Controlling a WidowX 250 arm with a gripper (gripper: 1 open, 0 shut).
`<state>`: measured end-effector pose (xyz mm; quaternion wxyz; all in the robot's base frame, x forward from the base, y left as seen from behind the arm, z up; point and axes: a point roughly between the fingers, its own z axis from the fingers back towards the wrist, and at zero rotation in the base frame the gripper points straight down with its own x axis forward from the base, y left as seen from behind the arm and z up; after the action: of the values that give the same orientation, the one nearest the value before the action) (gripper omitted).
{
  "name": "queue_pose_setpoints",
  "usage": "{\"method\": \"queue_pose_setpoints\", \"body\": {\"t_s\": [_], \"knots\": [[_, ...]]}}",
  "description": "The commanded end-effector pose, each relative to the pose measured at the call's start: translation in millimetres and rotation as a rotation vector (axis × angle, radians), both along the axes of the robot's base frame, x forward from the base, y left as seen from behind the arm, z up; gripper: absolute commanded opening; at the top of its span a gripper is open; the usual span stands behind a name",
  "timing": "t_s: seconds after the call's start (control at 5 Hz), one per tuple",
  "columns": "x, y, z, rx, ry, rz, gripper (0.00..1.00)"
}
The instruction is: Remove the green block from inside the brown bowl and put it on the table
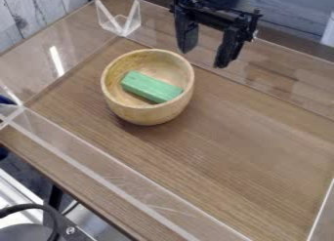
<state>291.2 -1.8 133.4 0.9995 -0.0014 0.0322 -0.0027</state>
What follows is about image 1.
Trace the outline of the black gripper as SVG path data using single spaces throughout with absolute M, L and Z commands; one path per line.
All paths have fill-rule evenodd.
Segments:
M 227 67 L 238 58 L 245 41 L 254 39 L 261 10 L 242 5 L 241 0 L 174 0 L 170 12 L 175 18 L 178 47 L 184 54 L 196 46 L 199 24 L 225 31 L 214 67 Z

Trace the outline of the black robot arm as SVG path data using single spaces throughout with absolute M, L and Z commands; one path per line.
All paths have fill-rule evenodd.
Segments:
M 226 68 L 257 34 L 261 10 L 243 10 L 241 0 L 174 0 L 170 12 L 175 19 L 175 34 L 179 50 L 188 53 L 198 44 L 199 26 L 203 24 L 223 33 L 217 49 L 215 68 Z

